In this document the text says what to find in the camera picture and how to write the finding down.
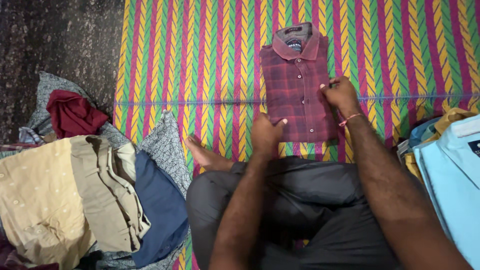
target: striped mat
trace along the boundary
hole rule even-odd
[[[266,111],[259,51],[277,29],[312,21],[329,38],[330,76],[344,74],[384,143],[452,107],[479,111],[480,3],[475,0],[126,0],[114,124],[133,142],[163,109],[233,160],[252,152]],[[281,156],[353,161],[349,134],[282,143]],[[193,175],[202,170],[185,149]],[[174,269],[197,269],[189,241]]]

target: bracelet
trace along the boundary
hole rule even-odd
[[[345,126],[347,124],[347,121],[352,118],[352,117],[355,117],[357,115],[361,115],[361,113],[357,113],[357,114],[352,114],[350,116],[348,116],[343,122],[341,122],[340,124],[338,124],[339,126]]]

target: stone floor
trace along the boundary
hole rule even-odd
[[[82,87],[112,116],[121,0],[0,0],[0,144],[14,143],[36,105],[38,72]]]

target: bare foot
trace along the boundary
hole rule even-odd
[[[206,171],[230,171],[233,161],[228,160],[212,151],[209,151],[200,145],[192,136],[188,136],[185,145],[192,152],[193,159],[204,167]]]

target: dark pants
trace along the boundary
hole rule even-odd
[[[193,251],[208,269],[223,212],[246,168],[198,175],[187,193]],[[355,164],[289,157],[269,163],[254,269],[394,269],[387,244],[360,186]],[[309,239],[304,248],[288,247]]]

